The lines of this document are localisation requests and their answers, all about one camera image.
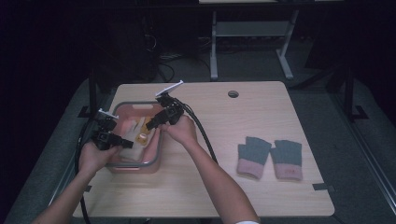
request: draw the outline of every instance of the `gray carpet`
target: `gray carpet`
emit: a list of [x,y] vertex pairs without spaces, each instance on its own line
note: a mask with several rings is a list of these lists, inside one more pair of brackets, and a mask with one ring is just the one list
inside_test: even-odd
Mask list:
[[[219,81],[266,81],[279,80],[292,86],[312,77],[317,70],[305,69],[304,63],[310,50],[309,42],[293,42],[287,53],[293,80],[286,80],[277,61],[274,49],[240,51],[233,54],[219,54]],[[180,59],[168,65],[175,69],[173,82],[209,81],[209,54],[200,55],[200,60]],[[162,67],[170,76],[170,70]],[[290,91],[290,98],[302,123],[307,140],[317,160],[323,179],[334,190],[330,192],[335,207],[333,217],[263,217],[262,223],[396,223],[396,216],[390,209],[381,189],[375,182],[368,164],[362,156],[359,144],[350,131],[349,124],[334,101],[337,95],[325,91],[327,78],[314,83],[302,91]],[[162,82],[157,77],[154,82]],[[376,105],[370,91],[355,81],[355,104],[361,105],[369,116],[354,124],[364,136],[367,144],[380,162],[389,180],[396,186],[396,130]],[[112,94],[103,95],[102,105],[111,102]],[[10,211],[6,223],[29,223],[46,208],[54,190],[63,177],[65,167],[72,159],[79,130],[85,119],[78,119],[79,110],[89,104],[88,83],[83,82],[71,100],[64,116],[26,181],[23,190]],[[139,218],[92,218],[92,223],[143,223]],[[73,218],[72,223],[84,223]],[[199,223],[196,219],[156,218],[156,224]],[[214,219],[212,223],[221,223]]]

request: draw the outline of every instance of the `person's left hand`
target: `person's left hand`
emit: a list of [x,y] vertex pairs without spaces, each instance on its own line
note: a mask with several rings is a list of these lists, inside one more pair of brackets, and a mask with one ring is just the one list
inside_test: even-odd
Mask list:
[[110,158],[116,154],[121,147],[112,147],[109,150],[99,150],[94,142],[86,143],[79,157],[79,171],[91,176],[102,169]]

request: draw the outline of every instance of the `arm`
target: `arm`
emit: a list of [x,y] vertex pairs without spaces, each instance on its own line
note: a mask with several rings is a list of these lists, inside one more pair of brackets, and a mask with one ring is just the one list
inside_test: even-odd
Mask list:
[[117,147],[100,151],[92,142],[84,145],[79,158],[79,171],[62,194],[33,223],[70,223],[70,218],[96,172],[118,151]]
[[245,192],[199,145],[191,119],[182,116],[176,125],[162,125],[161,129],[167,131],[189,152],[224,223],[259,222]]

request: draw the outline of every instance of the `forearm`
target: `forearm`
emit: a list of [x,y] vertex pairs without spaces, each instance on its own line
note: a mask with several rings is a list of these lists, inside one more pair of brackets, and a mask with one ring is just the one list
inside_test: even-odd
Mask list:
[[92,174],[78,173],[62,194],[33,223],[70,223]]
[[223,222],[259,221],[249,199],[239,185],[196,144],[185,146]]

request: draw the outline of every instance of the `light wood table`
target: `light wood table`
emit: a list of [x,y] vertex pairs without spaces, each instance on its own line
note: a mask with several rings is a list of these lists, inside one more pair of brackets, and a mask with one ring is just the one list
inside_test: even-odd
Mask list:
[[[125,101],[153,101],[155,92],[170,84],[119,86],[110,107]],[[230,98],[228,91],[238,91]],[[188,104],[204,126],[219,165],[242,187],[260,217],[326,217],[334,212],[288,92],[281,82],[185,83],[171,92]],[[271,156],[263,177],[256,180],[236,172],[237,145],[247,136],[274,143],[287,139],[303,145],[300,182],[279,181]],[[206,148],[198,132],[200,144]],[[90,217],[218,217],[201,177],[185,149],[166,133],[161,167],[155,174],[112,174],[100,170],[84,193]],[[80,208],[74,214],[82,217]]]

